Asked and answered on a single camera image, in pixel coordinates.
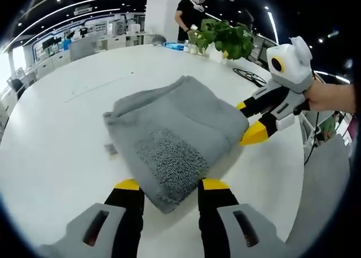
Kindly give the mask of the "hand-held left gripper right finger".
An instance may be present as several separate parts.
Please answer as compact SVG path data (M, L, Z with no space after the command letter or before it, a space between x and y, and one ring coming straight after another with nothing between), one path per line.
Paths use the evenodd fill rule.
M217 179L198 183L199 229L205 257L286 257L275 225Z

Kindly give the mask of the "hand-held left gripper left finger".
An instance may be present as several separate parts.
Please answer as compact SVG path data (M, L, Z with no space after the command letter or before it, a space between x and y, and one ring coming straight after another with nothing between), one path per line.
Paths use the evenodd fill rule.
M137 257L143 230L144 192L134 179L113 188L66 225L65 235L39 246L40 257Z

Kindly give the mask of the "person's right hand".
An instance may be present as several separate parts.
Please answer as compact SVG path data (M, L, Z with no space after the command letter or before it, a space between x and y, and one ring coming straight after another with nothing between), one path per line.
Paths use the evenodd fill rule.
M309 103L311 110L324 111L327 101L327 86L317 80L313 80L312 85L303 92L305 99Z

